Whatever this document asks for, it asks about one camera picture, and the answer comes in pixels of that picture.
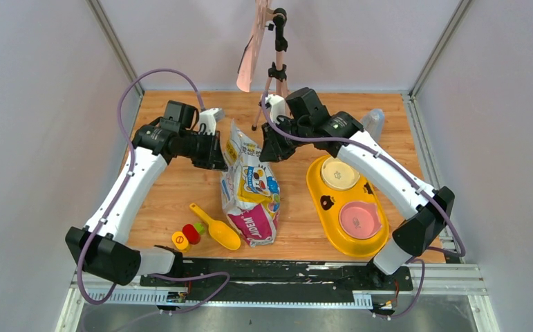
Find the pet food bag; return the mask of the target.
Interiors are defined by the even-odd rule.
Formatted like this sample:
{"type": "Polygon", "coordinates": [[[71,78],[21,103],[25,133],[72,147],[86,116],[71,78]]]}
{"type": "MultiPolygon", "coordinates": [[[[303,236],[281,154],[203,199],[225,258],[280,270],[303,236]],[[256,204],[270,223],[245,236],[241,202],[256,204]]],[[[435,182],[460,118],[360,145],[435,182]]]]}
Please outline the pet food bag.
{"type": "Polygon", "coordinates": [[[228,223],[251,247],[270,245],[277,236],[281,193],[261,147],[234,122],[225,144],[227,171],[221,174],[221,205],[228,223]]]}

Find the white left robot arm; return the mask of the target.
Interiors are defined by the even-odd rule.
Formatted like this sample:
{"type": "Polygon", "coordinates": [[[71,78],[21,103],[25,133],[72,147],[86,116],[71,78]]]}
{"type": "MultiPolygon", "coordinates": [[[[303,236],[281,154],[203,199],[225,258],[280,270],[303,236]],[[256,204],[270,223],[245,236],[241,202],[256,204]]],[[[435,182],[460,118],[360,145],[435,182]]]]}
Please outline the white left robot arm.
{"type": "Polygon", "coordinates": [[[176,261],[174,250],[134,249],[126,242],[149,190],[173,159],[188,158],[200,169],[227,170],[217,129],[224,117],[222,108],[199,111],[170,101],[163,116],[135,132],[129,157],[104,202],[83,228],[66,233],[80,270],[121,286],[154,273],[169,286],[184,279],[185,267],[176,261]]]}

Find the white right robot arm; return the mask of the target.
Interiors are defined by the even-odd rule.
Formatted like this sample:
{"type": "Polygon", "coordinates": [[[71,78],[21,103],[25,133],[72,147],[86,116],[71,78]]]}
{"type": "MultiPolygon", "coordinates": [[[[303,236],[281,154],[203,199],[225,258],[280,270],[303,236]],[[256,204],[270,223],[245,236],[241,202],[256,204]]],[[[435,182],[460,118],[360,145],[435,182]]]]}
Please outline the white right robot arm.
{"type": "Polygon", "coordinates": [[[450,224],[455,196],[416,178],[385,152],[363,124],[345,111],[330,114],[314,89],[304,87],[283,98],[262,92],[260,159],[277,163],[300,146],[311,144],[346,163],[372,182],[398,209],[404,221],[372,258],[368,279],[376,288],[395,280],[396,270],[431,249],[431,243],[450,224]]]}

